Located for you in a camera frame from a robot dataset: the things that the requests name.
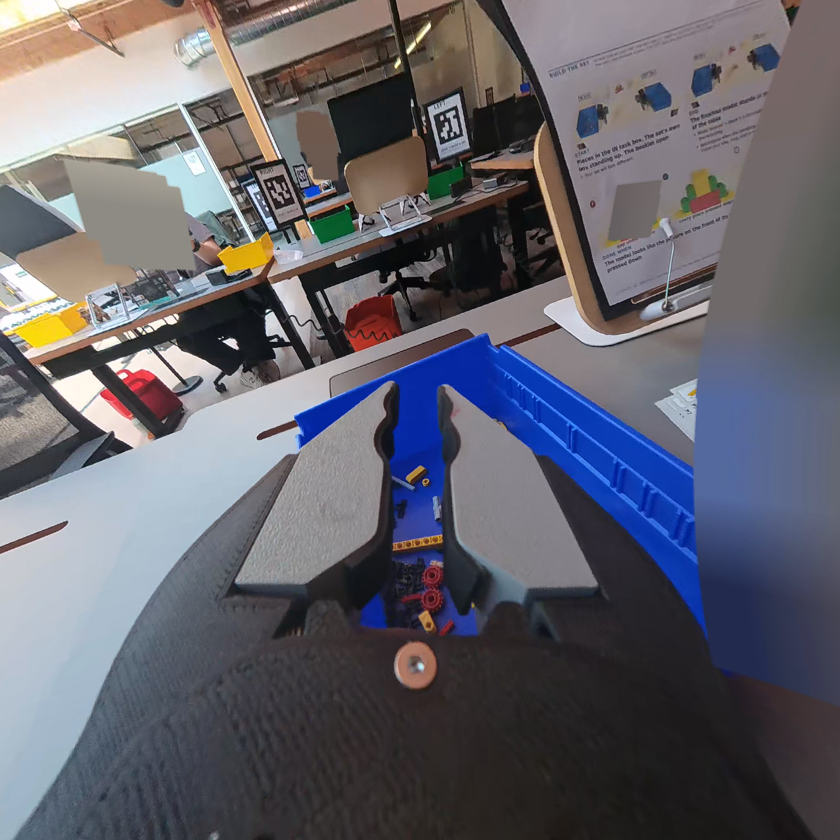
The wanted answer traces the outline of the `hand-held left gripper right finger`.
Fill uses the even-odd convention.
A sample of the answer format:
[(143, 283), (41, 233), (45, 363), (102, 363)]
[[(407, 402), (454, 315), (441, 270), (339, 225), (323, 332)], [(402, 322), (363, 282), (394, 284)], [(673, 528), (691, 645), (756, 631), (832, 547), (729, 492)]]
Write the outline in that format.
[(592, 597), (600, 586), (529, 446), (451, 385), (443, 437), (444, 581), (459, 614)]

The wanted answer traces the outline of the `pile of lego pieces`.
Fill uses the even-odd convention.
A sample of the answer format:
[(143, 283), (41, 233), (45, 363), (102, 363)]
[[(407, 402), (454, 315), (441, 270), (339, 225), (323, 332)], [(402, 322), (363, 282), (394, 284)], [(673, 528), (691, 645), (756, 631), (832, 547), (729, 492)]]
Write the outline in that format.
[(444, 468), (431, 451), (393, 462), (392, 525), (394, 544), (411, 547), (392, 553), (392, 568), (381, 594), (385, 625), (423, 630), (420, 615), (427, 608), (423, 594), (430, 589), (424, 576), (433, 565), (443, 566)]

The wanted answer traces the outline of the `blue plastic bin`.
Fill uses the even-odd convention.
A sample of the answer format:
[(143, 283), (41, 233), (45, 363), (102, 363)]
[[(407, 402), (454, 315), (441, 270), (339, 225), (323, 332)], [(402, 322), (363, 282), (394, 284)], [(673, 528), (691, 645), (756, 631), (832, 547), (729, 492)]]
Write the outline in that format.
[(515, 350), (486, 334), (331, 397), (295, 415), (299, 447), (386, 382), (400, 391), (394, 466), (431, 456), (443, 487), (437, 389), (452, 385), (561, 467), (651, 555), (706, 632), (697, 563), (693, 468)]

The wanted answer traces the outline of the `lego instruction booklet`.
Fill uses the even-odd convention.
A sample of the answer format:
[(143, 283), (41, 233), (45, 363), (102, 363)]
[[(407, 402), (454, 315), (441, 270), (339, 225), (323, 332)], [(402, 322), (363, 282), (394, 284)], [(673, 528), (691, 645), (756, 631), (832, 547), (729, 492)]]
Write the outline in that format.
[(667, 396), (658, 400), (655, 406), (691, 442), (695, 441), (697, 424), (697, 379), (672, 387)]

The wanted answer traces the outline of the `orange plastic bin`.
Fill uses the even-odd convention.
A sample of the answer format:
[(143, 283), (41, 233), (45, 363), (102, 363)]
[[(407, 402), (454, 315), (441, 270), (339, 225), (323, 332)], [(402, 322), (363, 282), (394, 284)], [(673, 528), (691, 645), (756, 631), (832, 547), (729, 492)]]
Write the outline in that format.
[(403, 327), (393, 295), (371, 297), (346, 313), (344, 335), (354, 352), (403, 336)]

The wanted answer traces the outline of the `red plastic bin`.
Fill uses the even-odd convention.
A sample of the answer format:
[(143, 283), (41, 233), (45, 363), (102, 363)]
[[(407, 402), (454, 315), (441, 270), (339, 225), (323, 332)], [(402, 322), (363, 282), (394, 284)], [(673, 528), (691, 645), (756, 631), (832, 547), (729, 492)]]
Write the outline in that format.
[(180, 397), (150, 371), (121, 369), (115, 375), (160, 421), (184, 408)]

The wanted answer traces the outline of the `black office chair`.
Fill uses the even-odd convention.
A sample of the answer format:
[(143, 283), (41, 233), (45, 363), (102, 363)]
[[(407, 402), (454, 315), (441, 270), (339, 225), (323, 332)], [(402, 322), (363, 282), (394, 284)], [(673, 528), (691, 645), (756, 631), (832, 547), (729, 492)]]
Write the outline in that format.
[(418, 316), (408, 294), (410, 290), (448, 293), (452, 255), (448, 247), (442, 248), (440, 254), (436, 250), (433, 250), (420, 255), (419, 262), (423, 264), (442, 262), (440, 266), (427, 276), (408, 276), (406, 270), (415, 264), (409, 262), (406, 256), (402, 255), (401, 252), (397, 252), (395, 249), (384, 252), (376, 261), (377, 278), (381, 284), (381, 289), (377, 292), (377, 297), (401, 297), (404, 300), (408, 318), (412, 322), (416, 322)]

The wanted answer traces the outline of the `yellow plastic bin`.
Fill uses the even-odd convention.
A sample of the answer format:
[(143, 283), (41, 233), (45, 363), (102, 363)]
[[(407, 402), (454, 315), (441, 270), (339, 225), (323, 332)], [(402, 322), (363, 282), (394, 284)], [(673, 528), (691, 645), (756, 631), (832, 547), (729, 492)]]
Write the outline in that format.
[(88, 310), (78, 303), (60, 311), (48, 312), (13, 328), (12, 333), (33, 349), (68, 339), (90, 326), (83, 312)]
[(260, 269), (274, 258), (274, 243), (268, 233), (254, 242), (238, 247), (228, 246), (218, 254), (218, 259), (228, 275)]

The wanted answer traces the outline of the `green plastic bin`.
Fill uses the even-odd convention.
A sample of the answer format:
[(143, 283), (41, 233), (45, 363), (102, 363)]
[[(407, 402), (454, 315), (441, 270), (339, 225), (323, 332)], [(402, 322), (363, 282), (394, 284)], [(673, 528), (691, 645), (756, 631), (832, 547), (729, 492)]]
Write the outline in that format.
[(451, 186), (458, 182), (462, 182), (465, 176), (465, 168), (462, 164), (459, 164), (449, 170), (436, 171), (430, 175), (426, 189), (426, 195), (429, 201), (433, 202), (446, 196), (451, 197)]
[(313, 235), (321, 245), (356, 232), (353, 212), (348, 204), (336, 207), (329, 213), (310, 217), (309, 224)]

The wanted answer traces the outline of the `black mesh chair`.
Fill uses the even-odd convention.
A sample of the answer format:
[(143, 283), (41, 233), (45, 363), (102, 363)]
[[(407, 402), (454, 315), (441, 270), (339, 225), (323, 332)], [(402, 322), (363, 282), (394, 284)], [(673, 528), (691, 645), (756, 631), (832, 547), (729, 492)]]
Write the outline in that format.
[(69, 404), (2, 333), (2, 499), (130, 450)]

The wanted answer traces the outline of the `wooden document stand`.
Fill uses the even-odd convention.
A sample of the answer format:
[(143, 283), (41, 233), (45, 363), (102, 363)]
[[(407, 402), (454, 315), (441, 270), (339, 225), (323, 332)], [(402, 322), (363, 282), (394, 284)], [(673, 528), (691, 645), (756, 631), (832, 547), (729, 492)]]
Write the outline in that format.
[(533, 152), (542, 198), (570, 287), (569, 297), (546, 307), (544, 312), (552, 321), (586, 345), (606, 347), (707, 315), (709, 301), (697, 301), (687, 308), (660, 312), (649, 321), (642, 320), (635, 311), (604, 320), (595, 294), (595, 277), (586, 265), (583, 243), (546, 122), (538, 131)]

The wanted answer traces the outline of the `black white tag sign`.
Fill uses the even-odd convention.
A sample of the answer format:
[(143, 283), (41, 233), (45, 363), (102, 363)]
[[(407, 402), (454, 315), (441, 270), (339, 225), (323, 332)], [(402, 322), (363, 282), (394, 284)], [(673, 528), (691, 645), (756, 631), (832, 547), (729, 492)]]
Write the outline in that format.
[(459, 159), (474, 150), (462, 87), (423, 105), (423, 115), (436, 163)]
[(252, 164), (249, 171), (278, 229), (306, 223), (308, 214), (288, 163), (283, 159)]

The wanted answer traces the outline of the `black monitor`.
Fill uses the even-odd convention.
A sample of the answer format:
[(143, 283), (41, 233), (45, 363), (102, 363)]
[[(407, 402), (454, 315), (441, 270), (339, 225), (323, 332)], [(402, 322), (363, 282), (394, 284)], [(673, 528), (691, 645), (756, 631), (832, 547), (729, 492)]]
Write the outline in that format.
[(413, 83), (406, 73), (327, 102), (344, 164), (414, 135)]

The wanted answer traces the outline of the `printed instruction sheet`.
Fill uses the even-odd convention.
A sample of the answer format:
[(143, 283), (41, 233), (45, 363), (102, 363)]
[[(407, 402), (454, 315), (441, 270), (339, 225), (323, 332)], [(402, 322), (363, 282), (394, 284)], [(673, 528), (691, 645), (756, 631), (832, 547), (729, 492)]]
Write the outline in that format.
[(479, 2), (549, 125), (604, 320), (713, 280), (782, 2)]

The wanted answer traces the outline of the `silver air duct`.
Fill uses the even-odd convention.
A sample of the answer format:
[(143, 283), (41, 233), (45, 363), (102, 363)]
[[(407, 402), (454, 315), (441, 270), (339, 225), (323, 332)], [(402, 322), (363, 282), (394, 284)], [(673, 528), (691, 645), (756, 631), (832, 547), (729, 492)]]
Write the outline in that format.
[(214, 42), (206, 28), (198, 28), (179, 37), (173, 47), (177, 62), (188, 70), (198, 68), (217, 55)]

